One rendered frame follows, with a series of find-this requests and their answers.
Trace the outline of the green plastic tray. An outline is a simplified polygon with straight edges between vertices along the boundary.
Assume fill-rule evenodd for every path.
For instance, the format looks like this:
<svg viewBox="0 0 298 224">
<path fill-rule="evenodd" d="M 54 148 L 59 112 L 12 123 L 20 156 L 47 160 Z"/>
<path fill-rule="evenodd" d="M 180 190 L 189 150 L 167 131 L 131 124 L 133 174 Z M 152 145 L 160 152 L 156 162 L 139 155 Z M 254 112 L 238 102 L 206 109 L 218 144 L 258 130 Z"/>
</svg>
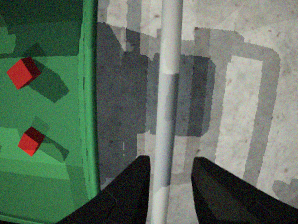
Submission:
<svg viewBox="0 0 298 224">
<path fill-rule="evenodd" d="M 98 0 L 0 0 L 0 221 L 57 224 L 101 192 Z M 41 75 L 17 89 L 8 69 Z M 45 136 L 35 155 L 19 141 Z"/>
</svg>

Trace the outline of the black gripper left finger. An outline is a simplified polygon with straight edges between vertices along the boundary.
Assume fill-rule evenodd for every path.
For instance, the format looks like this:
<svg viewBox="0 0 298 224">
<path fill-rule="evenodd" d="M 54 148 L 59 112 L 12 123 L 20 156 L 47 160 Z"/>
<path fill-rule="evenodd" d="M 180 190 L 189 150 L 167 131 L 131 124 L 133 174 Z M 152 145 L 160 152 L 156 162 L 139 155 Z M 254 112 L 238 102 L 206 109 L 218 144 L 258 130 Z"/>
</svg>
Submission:
<svg viewBox="0 0 298 224">
<path fill-rule="evenodd" d="M 57 224 L 146 224 L 150 156 L 138 156 L 92 200 Z"/>
</svg>

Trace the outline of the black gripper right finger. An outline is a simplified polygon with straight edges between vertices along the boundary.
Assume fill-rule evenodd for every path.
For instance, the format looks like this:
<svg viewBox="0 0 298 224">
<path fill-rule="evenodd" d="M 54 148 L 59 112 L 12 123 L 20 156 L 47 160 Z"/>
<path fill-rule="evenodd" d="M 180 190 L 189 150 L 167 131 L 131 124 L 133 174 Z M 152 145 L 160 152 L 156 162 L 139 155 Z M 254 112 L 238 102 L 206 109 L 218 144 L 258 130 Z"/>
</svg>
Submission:
<svg viewBox="0 0 298 224">
<path fill-rule="evenodd" d="M 190 181 L 200 224 L 298 224 L 297 208 L 205 157 L 194 157 Z"/>
</svg>

